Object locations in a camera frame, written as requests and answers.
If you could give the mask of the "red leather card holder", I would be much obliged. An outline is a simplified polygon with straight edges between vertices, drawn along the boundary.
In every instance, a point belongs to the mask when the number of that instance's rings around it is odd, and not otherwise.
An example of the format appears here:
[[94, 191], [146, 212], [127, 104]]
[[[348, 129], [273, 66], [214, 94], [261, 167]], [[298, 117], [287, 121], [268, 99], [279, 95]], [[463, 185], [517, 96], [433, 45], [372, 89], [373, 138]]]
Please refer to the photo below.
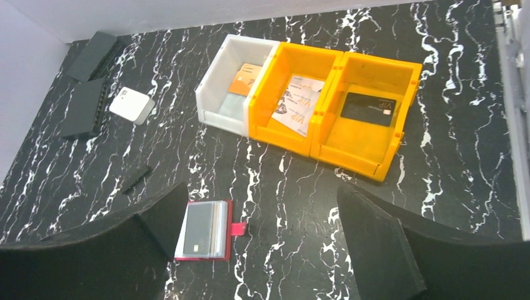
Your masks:
[[235, 237], [245, 235], [247, 222], [233, 221], [230, 199], [187, 204], [174, 259], [176, 261], [227, 261]]

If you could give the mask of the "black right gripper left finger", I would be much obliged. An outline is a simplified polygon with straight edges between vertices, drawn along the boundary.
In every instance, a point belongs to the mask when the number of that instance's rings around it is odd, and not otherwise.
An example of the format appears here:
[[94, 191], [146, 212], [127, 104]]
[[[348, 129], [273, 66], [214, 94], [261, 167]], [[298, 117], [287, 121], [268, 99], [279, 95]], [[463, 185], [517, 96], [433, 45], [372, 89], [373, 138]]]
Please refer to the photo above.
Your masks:
[[188, 185], [40, 241], [1, 246], [2, 299], [162, 299]]

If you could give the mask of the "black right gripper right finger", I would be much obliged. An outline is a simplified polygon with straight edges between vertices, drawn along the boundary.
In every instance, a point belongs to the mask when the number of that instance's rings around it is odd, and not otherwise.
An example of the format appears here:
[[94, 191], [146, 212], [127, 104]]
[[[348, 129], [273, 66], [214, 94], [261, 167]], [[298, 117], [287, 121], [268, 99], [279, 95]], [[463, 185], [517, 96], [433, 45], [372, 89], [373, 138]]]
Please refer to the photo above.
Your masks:
[[362, 299], [528, 299], [529, 243], [461, 231], [340, 185], [336, 194]]

